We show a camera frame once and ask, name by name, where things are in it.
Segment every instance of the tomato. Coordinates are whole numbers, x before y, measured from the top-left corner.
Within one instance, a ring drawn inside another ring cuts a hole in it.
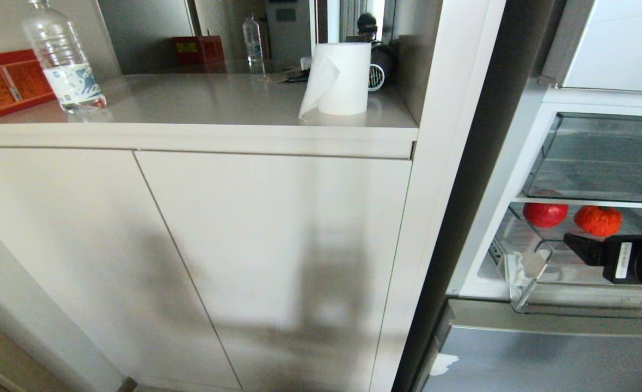
[[[565,220],[567,208],[567,204],[526,203],[524,217],[537,228],[552,228]]]
[[[621,228],[623,215],[612,207],[584,206],[575,213],[575,224],[595,236],[613,236]]]

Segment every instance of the mirror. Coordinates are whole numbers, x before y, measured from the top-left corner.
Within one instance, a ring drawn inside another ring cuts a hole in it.
[[[97,2],[126,75],[281,72],[298,66],[318,42],[389,42],[387,21],[395,8],[395,0]],[[251,15],[259,25],[264,58],[258,67],[248,64],[243,34]]]

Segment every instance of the red object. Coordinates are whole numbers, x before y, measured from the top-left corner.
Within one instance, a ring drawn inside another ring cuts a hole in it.
[[[565,220],[567,209],[567,204],[526,203],[524,217],[537,228],[552,228]]]
[[[623,215],[612,207],[584,206],[575,213],[575,223],[594,236],[613,236],[621,228]]]
[[[224,48],[219,35],[173,37],[173,45],[181,65],[224,62]]]
[[[53,99],[32,50],[0,53],[0,117]]]

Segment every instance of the red box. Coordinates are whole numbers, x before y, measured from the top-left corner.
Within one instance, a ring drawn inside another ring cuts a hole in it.
[[[0,53],[0,117],[54,99],[32,50]]]
[[[224,48],[219,35],[173,37],[173,46],[181,65],[212,64],[224,61]]]

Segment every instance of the refrigerator shelf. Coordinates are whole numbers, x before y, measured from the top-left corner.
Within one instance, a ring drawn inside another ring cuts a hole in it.
[[[530,198],[520,193],[511,201],[518,203],[546,203],[546,204],[569,204],[573,206],[604,206],[627,209],[642,209],[642,201],[615,201],[615,200],[592,200],[592,199],[565,199],[565,198]]]
[[[588,266],[562,242],[565,233],[596,238],[578,228],[570,206],[555,228],[535,228],[523,218],[523,203],[510,204],[490,253],[502,260],[500,271],[510,288],[510,301],[520,313],[565,313],[642,317],[642,285],[614,285],[603,267]],[[624,216],[619,235],[642,234],[642,209],[619,209]]]
[[[523,193],[642,203],[642,117],[558,113]]]

